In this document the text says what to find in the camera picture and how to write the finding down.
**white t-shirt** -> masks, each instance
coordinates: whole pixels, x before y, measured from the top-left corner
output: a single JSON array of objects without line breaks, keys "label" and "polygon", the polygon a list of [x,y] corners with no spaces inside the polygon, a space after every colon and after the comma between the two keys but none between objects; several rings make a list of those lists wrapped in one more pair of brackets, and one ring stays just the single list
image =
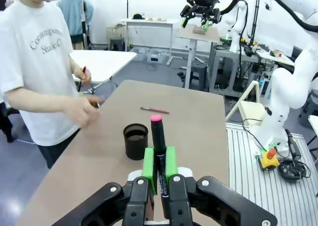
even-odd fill
[{"label": "white t-shirt", "polygon": [[[78,97],[68,54],[73,50],[61,10],[45,2],[31,8],[15,2],[0,15],[0,90],[25,89]],[[79,127],[63,113],[20,111],[33,141],[53,146]]]}]

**brown table surface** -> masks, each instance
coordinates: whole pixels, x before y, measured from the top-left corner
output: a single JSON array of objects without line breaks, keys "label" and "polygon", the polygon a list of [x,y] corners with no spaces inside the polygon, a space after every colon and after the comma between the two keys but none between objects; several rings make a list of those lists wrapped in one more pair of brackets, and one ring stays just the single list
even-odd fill
[{"label": "brown table surface", "polygon": [[[123,129],[141,123],[150,130],[150,107],[163,116],[166,144],[176,146],[178,166],[198,180],[210,175],[228,185],[229,164],[223,97],[153,83],[124,81],[100,108],[100,119],[79,132],[33,195],[18,226],[51,226],[108,182],[124,185],[143,161],[125,154]],[[151,131],[149,146],[152,147]],[[193,210],[194,221],[217,225]],[[164,220],[155,199],[155,220]]]}]

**black cable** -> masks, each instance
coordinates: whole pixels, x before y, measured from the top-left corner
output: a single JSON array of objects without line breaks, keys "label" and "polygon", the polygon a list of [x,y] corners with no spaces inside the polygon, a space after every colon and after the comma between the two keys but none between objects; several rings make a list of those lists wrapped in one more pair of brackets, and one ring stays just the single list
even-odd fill
[{"label": "black cable", "polygon": [[240,33],[239,35],[239,69],[240,71],[242,71],[242,44],[241,44],[241,39],[243,37],[243,33],[245,31],[245,28],[246,28],[246,25],[247,25],[247,19],[248,19],[248,4],[247,4],[247,1],[245,0],[238,0],[239,1],[243,1],[245,4],[246,4],[246,14],[245,14],[245,24],[244,24],[244,27],[243,27],[243,30],[242,32]]},{"label": "black cable", "polygon": [[307,19],[309,19],[312,15],[316,14],[318,11],[314,11],[312,14],[310,14],[309,17],[307,17]]},{"label": "black cable", "polygon": [[298,181],[303,178],[310,178],[312,175],[309,167],[300,161],[280,159],[279,163],[278,172],[287,181]]},{"label": "black cable", "polygon": [[282,8],[284,8],[292,17],[293,19],[305,30],[312,31],[318,33],[318,26],[309,25],[303,22],[286,4],[284,4],[281,0],[274,0],[276,1]]},{"label": "black cable", "polygon": [[238,3],[238,0],[232,0],[230,5],[227,8],[225,8],[223,11],[220,12],[220,15],[224,15],[224,14],[229,13],[235,7],[235,5],[237,3]]},{"label": "black cable", "polygon": [[256,137],[253,133],[251,133],[249,130],[247,130],[246,127],[244,126],[244,123],[245,123],[245,121],[247,121],[247,120],[254,120],[254,121],[258,121],[258,122],[262,122],[262,121],[261,121],[261,120],[258,120],[258,119],[254,119],[254,118],[246,118],[245,120],[242,121],[242,127],[243,127],[244,131],[246,131],[247,133],[251,134],[251,135],[255,138],[255,140],[257,141],[257,143],[263,148],[264,151],[267,151],[267,150],[265,149],[265,147],[263,147],[262,143],[260,143],[260,141],[257,139],[257,137]]},{"label": "black cable", "polygon": [[218,51],[226,51],[228,50],[230,47],[228,45],[216,45],[213,47],[214,49],[218,50]]},{"label": "black cable", "polygon": [[253,66],[253,62],[251,62],[250,64],[249,64],[249,66],[246,68],[246,70],[245,70],[245,72],[244,72],[244,74],[242,75],[242,77],[244,77],[244,75],[246,74],[246,72]]},{"label": "black cable", "polygon": [[239,8],[238,8],[238,11],[237,11],[237,19],[235,20],[235,23],[233,24],[233,26],[231,26],[231,28],[233,28],[235,26],[235,24],[237,23],[238,17],[239,17]]},{"label": "black cable", "polygon": [[[267,151],[263,145],[259,142],[259,140],[256,138],[255,135],[253,135],[249,130],[247,130],[244,126],[244,122],[247,120],[254,120],[254,121],[258,121],[261,122],[261,120],[258,119],[253,119],[253,118],[246,118],[244,121],[240,121],[240,123],[242,123],[243,129],[251,134],[255,140],[258,142],[258,144],[265,150]],[[275,147],[276,152],[278,155],[280,155],[282,158],[279,158],[279,166],[278,166],[278,172],[280,173],[280,175],[287,181],[298,181],[301,180],[303,178],[310,178],[312,175],[312,171],[309,169],[309,167],[301,162],[301,161],[297,161],[297,160],[293,160],[293,159],[288,159],[290,156],[290,151],[289,151],[289,155],[288,157],[283,157],[281,154],[278,153],[277,148]]]},{"label": "black cable", "polygon": [[158,70],[158,67],[155,66],[154,64],[148,64],[148,65],[147,65],[147,70],[149,70],[149,71],[156,71],[156,70]]}]

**black marker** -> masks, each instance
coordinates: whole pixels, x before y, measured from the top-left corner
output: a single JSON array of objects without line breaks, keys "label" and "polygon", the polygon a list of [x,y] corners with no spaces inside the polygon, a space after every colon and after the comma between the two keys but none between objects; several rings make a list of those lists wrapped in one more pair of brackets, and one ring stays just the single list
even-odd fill
[{"label": "black marker", "polygon": [[169,219],[169,195],[167,189],[167,181],[165,177],[165,154],[167,147],[165,145],[164,140],[163,123],[161,115],[153,115],[151,117],[151,131],[153,134],[155,166],[160,186],[163,215],[166,219]]},{"label": "black marker", "polygon": [[81,88],[81,80],[79,81],[78,92],[80,92],[80,88]]}]

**metal platform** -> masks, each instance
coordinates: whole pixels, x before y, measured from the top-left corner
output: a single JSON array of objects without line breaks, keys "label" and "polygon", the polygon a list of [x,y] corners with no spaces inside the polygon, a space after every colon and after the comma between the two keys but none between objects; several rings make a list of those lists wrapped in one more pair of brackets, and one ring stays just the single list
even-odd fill
[{"label": "metal platform", "polygon": [[318,173],[302,135],[293,134],[311,170],[308,179],[284,180],[277,169],[263,172],[252,136],[238,124],[227,123],[230,188],[274,214],[279,226],[318,226]]}]

